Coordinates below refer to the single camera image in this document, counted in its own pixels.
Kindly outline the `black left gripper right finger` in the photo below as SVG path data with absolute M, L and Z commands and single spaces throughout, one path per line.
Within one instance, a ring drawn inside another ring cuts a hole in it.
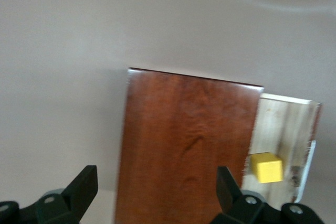
M 323 223 L 311 208 L 286 203 L 277 210 L 252 194 L 243 194 L 226 166 L 217 168 L 216 193 L 222 212 L 211 223 Z

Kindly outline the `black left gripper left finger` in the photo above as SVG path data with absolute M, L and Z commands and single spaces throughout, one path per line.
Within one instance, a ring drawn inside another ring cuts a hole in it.
M 1 202 L 1 223 L 79 223 L 98 192 L 96 165 L 87 165 L 62 190 L 45 193 L 32 205 Z

